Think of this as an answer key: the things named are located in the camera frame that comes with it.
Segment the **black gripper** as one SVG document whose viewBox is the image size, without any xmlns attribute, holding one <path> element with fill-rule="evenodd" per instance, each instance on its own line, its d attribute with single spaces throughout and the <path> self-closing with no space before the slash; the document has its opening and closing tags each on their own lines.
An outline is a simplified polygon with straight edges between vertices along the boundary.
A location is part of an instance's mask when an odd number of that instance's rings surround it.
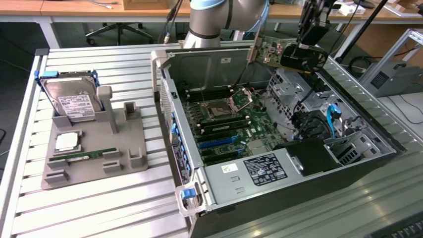
<svg viewBox="0 0 423 238">
<path fill-rule="evenodd" d="M 330 30 L 330 0 L 307 0 L 304 2 L 298 26 L 298 43 L 314 46 Z"/>
</svg>

